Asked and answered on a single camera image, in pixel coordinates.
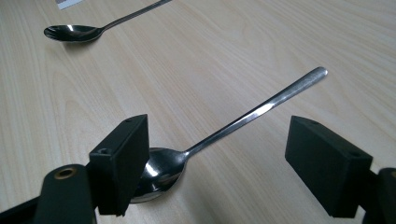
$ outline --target utensil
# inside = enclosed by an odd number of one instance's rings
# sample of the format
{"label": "utensil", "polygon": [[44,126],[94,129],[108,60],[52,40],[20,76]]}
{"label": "utensil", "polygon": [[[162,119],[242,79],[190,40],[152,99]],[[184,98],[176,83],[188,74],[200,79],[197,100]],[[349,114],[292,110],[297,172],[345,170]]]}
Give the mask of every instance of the utensil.
{"label": "utensil", "polygon": [[56,25],[56,26],[47,27],[44,30],[44,35],[46,35],[50,39],[63,41],[63,42],[76,43],[76,42],[92,41],[92,40],[98,38],[99,36],[101,36],[104,31],[110,29],[111,27],[118,25],[124,21],[128,21],[134,17],[137,17],[145,12],[148,12],[148,11],[150,11],[156,7],[159,7],[167,2],[170,2],[170,1],[172,1],[172,0],[158,1],[148,7],[142,8],[128,16],[125,16],[125,17],[122,17],[116,21],[113,21],[102,28],[83,26],[83,25]]}
{"label": "utensil", "polygon": [[179,180],[188,159],[193,155],[289,100],[294,95],[313,86],[326,77],[326,75],[327,70],[323,67],[312,70],[283,91],[185,151],[176,151],[163,147],[151,148],[149,150],[149,160],[140,177],[138,188],[134,193],[131,203],[143,203],[163,195]]}

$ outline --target table surface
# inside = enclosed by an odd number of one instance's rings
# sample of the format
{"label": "table surface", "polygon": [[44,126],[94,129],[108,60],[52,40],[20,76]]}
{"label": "table surface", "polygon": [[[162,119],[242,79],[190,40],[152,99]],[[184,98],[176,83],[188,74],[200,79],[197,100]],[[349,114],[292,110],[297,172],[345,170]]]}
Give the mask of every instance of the table surface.
{"label": "table surface", "polygon": [[0,211],[148,114],[151,147],[186,149],[317,66],[326,79],[193,157],[169,193],[99,223],[361,223],[329,217],[285,161],[290,116],[396,166],[394,0],[174,0],[90,44],[43,35],[103,26],[154,1],[0,1]]}

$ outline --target spoon handle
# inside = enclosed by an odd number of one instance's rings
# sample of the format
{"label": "spoon handle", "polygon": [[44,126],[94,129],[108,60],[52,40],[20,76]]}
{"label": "spoon handle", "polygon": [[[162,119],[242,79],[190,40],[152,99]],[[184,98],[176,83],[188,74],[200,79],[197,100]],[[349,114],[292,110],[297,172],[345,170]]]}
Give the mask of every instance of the spoon handle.
{"label": "spoon handle", "polygon": [[211,145],[214,142],[217,142],[218,140],[227,136],[228,134],[233,133],[234,131],[241,128],[245,124],[248,124],[249,122],[253,121],[259,116],[275,108],[276,106],[289,100],[291,97],[315,85],[316,83],[321,81],[324,77],[326,77],[326,75],[327,75],[327,70],[323,67],[318,67],[312,70],[305,76],[293,82],[283,91],[280,91],[279,93],[268,99],[267,101],[263,102],[262,104],[248,111],[245,115],[227,124],[222,129],[216,131],[215,133],[212,133],[201,142],[187,149],[184,152],[185,156],[187,158],[193,156],[194,154],[201,151],[205,147]]}
{"label": "spoon handle", "polygon": [[170,1],[172,1],[172,0],[161,0],[161,1],[158,1],[158,2],[156,2],[154,4],[149,5],[148,7],[144,7],[144,8],[142,8],[142,9],[140,9],[140,10],[138,10],[138,11],[132,13],[132,14],[129,14],[128,16],[124,16],[122,18],[119,18],[118,20],[113,21],[113,22],[109,23],[108,25],[104,26],[102,29],[103,29],[103,31],[108,30],[108,29],[110,29],[111,27],[113,27],[115,25],[118,25],[118,24],[120,24],[122,22],[128,21],[128,20],[130,20],[130,19],[132,19],[134,17],[140,16],[143,13],[146,13],[146,12],[156,8],[156,7],[160,7],[163,4],[168,3]]}

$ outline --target white paper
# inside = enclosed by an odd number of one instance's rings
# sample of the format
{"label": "white paper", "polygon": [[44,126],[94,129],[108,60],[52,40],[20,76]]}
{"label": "white paper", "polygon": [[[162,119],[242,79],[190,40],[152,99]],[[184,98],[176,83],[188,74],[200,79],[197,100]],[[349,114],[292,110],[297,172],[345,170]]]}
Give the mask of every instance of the white paper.
{"label": "white paper", "polygon": [[71,7],[74,4],[81,2],[82,0],[56,0],[59,9],[64,9],[67,7]]}

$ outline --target spoon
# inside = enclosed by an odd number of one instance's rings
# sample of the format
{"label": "spoon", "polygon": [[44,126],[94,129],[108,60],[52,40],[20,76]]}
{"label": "spoon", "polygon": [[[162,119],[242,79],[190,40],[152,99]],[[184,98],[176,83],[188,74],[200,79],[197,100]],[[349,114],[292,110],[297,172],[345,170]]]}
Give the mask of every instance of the spoon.
{"label": "spoon", "polygon": [[109,23],[108,25],[97,28],[91,26],[83,26],[83,25],[56,25],[47,27],[44,30],[44,35],[46,35],[50,39],[63,41],[63,42],[87,42],[92,41],[102,33],[111,27],[118,25],[124,21],[128,21],[134,17],[140,16],[141,14],[148,12],[156,7],[159,7],[167,2],[172,0],[161,0],[158,1],[148,7],[144,7],[128,16],[122,17],[116,21]]}
{"label": "spoon", "polygon": [[187,160],[193,155],[270,111],[277,105],[289,100],[294,95],[313,86],[326,77],[326,75],[327,70],[323,67],[312,70],[283,91],[280,91],[267,101],[248,111],[239,119],[212,133],[185,151],[176,151],[163,147],[151,148],[149,150],[149,160],[140,177],[139,185],[131,203],[144,203],[163,195],[179,180],[186,167]]}

